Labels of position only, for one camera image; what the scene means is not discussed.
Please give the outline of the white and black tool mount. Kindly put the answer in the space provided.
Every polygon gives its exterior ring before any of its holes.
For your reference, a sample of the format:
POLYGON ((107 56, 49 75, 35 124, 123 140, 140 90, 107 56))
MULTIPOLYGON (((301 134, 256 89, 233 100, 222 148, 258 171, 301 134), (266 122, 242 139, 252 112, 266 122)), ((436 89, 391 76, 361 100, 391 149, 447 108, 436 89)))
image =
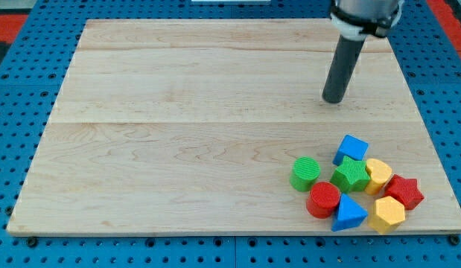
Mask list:
POLYGON ((332 24, 347 39, 385 38, 402 14, 401 2, 332 2, 332 24))

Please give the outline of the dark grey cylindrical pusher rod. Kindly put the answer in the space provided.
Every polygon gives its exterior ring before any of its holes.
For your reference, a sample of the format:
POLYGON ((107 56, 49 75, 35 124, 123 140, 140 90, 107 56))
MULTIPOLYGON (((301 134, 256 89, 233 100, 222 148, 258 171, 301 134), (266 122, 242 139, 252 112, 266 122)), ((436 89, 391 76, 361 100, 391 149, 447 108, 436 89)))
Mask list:
POLYGON ((364 43, 340 35, 322 91, 322 99, 327 103, 343 100, 364 43))

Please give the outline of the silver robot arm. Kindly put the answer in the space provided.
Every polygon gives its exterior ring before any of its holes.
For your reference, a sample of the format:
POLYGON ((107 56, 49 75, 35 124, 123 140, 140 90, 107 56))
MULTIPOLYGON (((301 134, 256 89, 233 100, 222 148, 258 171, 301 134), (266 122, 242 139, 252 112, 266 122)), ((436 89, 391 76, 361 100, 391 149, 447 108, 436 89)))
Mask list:
POLYGON ((333 0, 329 15, 340 32, 322 99, 340 103, 368 36, 388 36, 402 15, 402 0, 333 0))

